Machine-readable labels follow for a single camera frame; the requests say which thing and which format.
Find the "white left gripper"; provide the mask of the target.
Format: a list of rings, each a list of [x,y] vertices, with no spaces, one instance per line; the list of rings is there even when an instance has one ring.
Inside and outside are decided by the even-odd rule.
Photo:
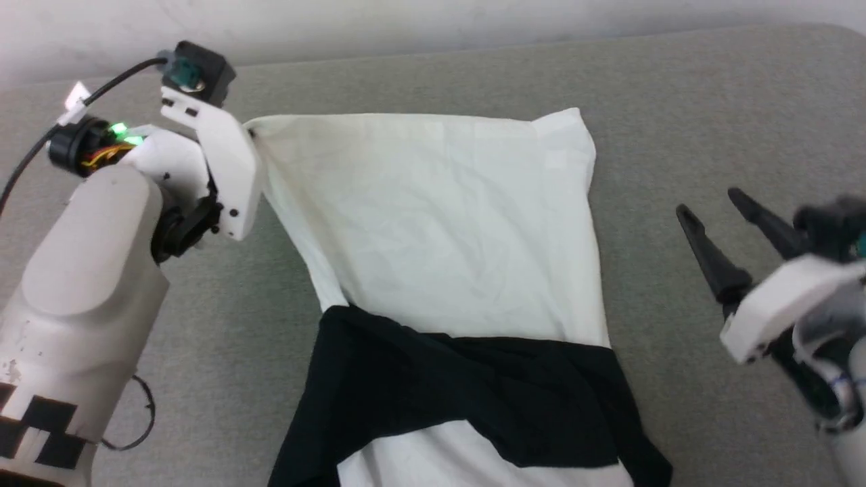
[[[132,166],[163,198],[151,243],[156,262],[179,258],[207,233],[243,240],[263,194],[262,161],[232,114],[170,87],[161,96],[161,115],[193,136],[158,129],[132,151]]]

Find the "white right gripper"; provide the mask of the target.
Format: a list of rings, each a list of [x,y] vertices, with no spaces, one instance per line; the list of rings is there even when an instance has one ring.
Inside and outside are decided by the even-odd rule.
[[[726,318],[720,339],[733,360],[744,364],[758,356],[760,345],[779,338],[836,291],[859,283],[864,277],[864,262],[838,263],[804,255],[809,244],[788,222],[742,189],[728,189],[727,195],[742,218],[754,225],[788,261],[750,291],[752,276],[734,265],[712,242],[701,219],[684,204],[675,209],[715,302],[721,307],[739,306]]]

